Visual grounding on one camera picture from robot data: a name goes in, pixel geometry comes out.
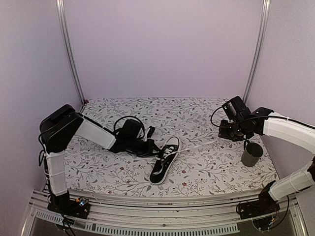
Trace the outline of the black white canvas sneaker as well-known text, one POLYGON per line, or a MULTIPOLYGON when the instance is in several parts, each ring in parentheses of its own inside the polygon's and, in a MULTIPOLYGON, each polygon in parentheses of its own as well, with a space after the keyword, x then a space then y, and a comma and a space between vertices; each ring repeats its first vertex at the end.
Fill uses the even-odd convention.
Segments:
POLYGON ((181 141, 178 137, 169 138, 160 153, 150 174, 150 182, 155 185, 162 184, 168 174, 168 171, 178 156, 181 149, 181 141))

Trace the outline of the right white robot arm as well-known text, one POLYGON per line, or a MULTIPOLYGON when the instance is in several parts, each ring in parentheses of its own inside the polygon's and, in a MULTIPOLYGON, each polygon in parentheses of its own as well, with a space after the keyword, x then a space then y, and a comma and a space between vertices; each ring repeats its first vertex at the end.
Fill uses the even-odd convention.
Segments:
MULTIPOLYGON (((275 137, 300 146, 310 153, 315 152, 315 128, 303 122, 280 115, 268 108, 257 108, 251 112, 243 100, 236 96, 222 105, 228 120, 222 120, 219 137, 231 141, 244 141, 255 134, 275 137)), ((292 174, 271 183, 260 193, 260 200, 254 204, 258 214, 270 210, 274 201, 303 191, 315 183, 315 162, 292 174)))

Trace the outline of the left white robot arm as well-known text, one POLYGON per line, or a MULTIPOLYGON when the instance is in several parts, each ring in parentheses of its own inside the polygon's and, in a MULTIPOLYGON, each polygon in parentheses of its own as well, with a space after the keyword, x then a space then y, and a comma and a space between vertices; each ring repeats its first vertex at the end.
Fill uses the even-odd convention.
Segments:
POLYGON ((151 157, 160 153, 160 148, 150 136, 154 128, 142 137, 134 122, 127 122, 115 131, 103 127, 96 121, 78 113, 65 104, 40 124, 39 141, 46 155, 50 189, 56 196, 53 203, 62 213, 70 213, 73 209, 72 200, 64 194, 68 192, 65 182, 64 156, 68 144, 74 136, 91 141, 112 152, 128 152, 138 157, 151 157))

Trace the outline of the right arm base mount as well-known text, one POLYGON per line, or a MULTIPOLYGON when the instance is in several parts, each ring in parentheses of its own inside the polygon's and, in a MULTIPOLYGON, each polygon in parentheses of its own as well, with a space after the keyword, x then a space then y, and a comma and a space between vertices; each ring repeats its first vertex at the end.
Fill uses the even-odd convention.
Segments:
POLYGON ((279 203, 269 198, 261 198, 251 202, 245 201, 236 206, 236 212, 240 215, 241 219, 262 216, 279 210, 279 203))

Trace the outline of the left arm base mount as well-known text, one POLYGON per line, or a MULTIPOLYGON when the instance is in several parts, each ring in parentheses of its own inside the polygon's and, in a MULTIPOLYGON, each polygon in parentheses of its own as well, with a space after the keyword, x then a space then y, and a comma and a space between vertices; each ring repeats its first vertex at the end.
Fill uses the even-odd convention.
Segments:
POLYGON ((48 210, 59 213, 60 215, 81 219, 88 218, 91 208, 88 199, 78 198, 76 200, 71 200, 69 192, 59 196, 51 194, 49 197, 48 210))

